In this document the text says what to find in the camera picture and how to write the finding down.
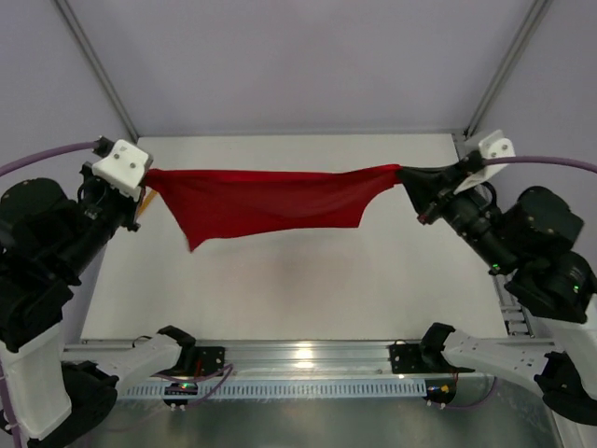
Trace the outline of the red cloth napkin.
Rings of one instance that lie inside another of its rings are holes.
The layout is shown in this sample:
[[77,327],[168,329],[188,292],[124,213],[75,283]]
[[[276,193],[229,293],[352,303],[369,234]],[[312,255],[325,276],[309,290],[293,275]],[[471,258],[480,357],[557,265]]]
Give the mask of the red cloth napkin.
[[353,229],[369,203],[400,184],[398,164],[345,173],[160,170],[145,177],[186,236],[214,239],[301,229]]

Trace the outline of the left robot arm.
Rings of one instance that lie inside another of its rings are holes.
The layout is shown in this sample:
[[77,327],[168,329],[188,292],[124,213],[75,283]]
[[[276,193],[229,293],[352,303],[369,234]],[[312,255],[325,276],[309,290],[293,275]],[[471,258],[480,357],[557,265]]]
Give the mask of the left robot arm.
[[1,199],[1,397],[7,430],[27,447],[64,447],[97,427],[145,379],[195,370],[195,339],[173,326],[104,361],[62,359],[62,309],[139,201],[83,166],[75,199],[48,178]]

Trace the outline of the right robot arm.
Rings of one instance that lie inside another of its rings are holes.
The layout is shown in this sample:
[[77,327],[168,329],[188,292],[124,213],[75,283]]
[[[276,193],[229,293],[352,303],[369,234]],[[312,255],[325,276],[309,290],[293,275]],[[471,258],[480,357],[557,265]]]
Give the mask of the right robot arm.
[[465,179],[478,168],[459,161],[442,168],[404,167],[405,187],[418,220],[444,220],[488,265],[507,277],[506,291],[543,322],[561,351],[539,357],[522,349],[476,339],[435,323],[419,344],[434,372],[477,371],[519,385],[556,414],[596,424],[596,275],[574,252],[583,220],[558,195],[530,187],[506,212],[485,200]]

